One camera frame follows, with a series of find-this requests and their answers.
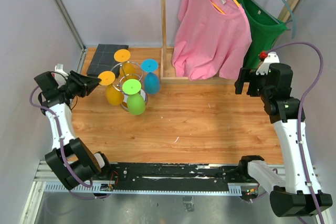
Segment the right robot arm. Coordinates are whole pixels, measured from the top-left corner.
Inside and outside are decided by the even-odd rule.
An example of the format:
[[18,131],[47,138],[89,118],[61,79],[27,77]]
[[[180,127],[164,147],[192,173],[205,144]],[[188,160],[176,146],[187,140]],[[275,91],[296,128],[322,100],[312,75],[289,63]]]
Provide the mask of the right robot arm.
[[285,178],[276,174],[261,156],[243,156],[238,177],[255,179],[269,194],[278,217],[314,216],[333,205],[330,194],[322,192],[313,171],[306,144],[305,115],[300,100],[291,96],[293,71],[289,65],[271,63],[264,70],[241,68],[235,82],[236,94],[248,83],[247,94],[260,97],[279,138]]

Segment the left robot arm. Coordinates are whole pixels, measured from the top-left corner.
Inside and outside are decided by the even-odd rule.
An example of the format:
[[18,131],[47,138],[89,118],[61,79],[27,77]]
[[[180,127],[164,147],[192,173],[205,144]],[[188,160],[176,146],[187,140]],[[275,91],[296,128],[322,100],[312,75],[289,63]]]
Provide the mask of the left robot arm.
[[[63,84],[55,79],[57,74],[63,78]],[[49,168],[67,190],[79,185],[91,188],[95,176],[102,180],[108,179],[112,175],[112,166],[102,152],[92,153],[76,137],[71,109],[74,98],[88,96],[102,80],[74,71],[69,74],[46,71],[37,75],[34,80],[40,93],[38,103],[32,105],[47,117],[52,131],[52,148],[45,155]]]

